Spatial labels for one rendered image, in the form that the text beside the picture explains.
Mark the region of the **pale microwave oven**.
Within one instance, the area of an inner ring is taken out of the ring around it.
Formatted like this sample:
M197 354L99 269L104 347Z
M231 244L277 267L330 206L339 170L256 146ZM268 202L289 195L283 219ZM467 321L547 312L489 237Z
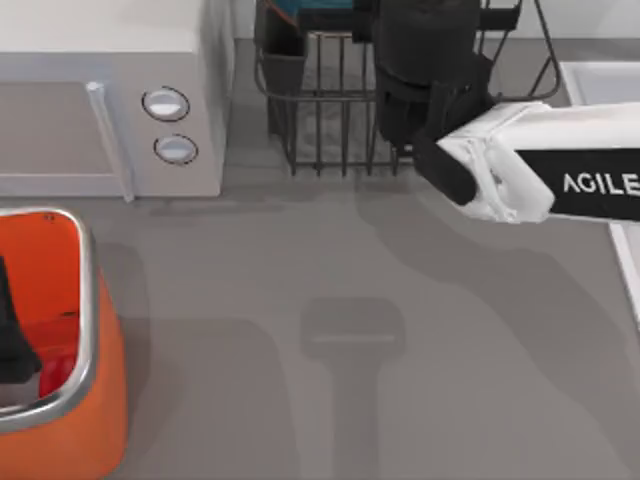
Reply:
M219 195L234 72L229 0L0 0L0 82L103 83L136 199ZM143 110L162 86L188 97L186 118ZM155 155L175 134L197 144L192 163Z

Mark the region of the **dark grey cutlery holder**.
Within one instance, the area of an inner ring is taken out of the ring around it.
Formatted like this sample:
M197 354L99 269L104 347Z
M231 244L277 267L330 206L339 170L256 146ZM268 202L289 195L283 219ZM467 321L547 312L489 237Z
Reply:
M267 91L279 96L298 96L308 53L307 39L268 0L256 0L254 43Z

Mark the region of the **microwave oven door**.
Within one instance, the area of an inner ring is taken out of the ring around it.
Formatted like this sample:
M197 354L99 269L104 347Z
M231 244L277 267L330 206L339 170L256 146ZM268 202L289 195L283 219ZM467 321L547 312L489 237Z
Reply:
M0 82L0 197L123 198L87 83Z

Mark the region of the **orange bin with chrome rim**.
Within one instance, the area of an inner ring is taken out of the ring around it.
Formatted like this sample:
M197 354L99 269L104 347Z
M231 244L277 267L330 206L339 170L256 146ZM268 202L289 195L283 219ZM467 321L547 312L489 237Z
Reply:
M19 324L42 369L0 384L0 480L102 480L122 461L124 339L90 228L55 207L0 207Z

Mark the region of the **blue and orange item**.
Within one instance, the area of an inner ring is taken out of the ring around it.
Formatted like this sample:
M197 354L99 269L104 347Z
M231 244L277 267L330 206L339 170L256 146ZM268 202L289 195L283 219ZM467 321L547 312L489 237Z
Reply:
M301 10L320 10L322 13L328 10L339 12L352 10L354 0L264 0L267 6L273 9L283 20L291 25L298 24L298 16Z

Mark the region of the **grey microwave knob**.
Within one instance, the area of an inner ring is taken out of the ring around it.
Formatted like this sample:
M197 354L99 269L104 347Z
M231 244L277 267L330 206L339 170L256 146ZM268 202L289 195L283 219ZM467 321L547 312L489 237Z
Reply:
M188 97L169 86L145 92L141 97L141 105L154 120L169 123L186 118L191 110Z
M160 160L176 166L192 163L199 154L199 148L192 139L178 134L156 139L153 149Z

